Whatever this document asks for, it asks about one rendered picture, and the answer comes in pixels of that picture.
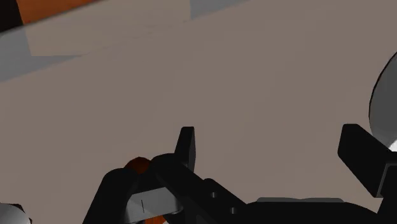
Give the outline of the orange-brown rounded object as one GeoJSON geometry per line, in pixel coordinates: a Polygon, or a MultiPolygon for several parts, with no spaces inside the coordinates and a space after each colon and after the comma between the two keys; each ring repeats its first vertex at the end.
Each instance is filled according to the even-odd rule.
{"type": "MultiPolygon", "coordinates": [[[[133,169],[138,174],[144,173],[150,165],[150,160],[144,157],[136,157],[130,160],[126,165],[125,168],[133,169]]],[[[163,216],[157,216],[154,218],[146,219],[140,224],[165,224],[166,220],[163,216]]]]}

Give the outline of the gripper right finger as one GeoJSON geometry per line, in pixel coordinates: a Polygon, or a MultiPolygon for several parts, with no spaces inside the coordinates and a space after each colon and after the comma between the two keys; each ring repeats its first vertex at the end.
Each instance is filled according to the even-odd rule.
{"type": "Polygon", "coordinates": [[[384,224],[397,224],[397,152],[355,123],[342,126],[338,157],[374,198],[382,203],[377,216],[384,224]]]}

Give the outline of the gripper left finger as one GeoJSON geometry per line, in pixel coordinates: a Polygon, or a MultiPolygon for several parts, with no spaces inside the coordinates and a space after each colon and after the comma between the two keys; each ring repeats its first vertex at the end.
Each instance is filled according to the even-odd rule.
{"type": "Polygon", "coordinates": [[[247,224],[246,203],[198,177],[195,158],[195,129],[182,127],[174,153],[156,156],[144,173],[109,171],[83,224],[140,224],[157,216],[168,224],[247,224]]]}

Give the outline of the grey rounded object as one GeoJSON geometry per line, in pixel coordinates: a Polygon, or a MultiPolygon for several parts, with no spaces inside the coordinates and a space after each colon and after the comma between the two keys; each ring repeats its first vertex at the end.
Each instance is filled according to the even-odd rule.
{"type": "Polygon", "coordinates": [[[28,215],[13,204],[0,203],[0,224],[32,224],[28,215]]]}

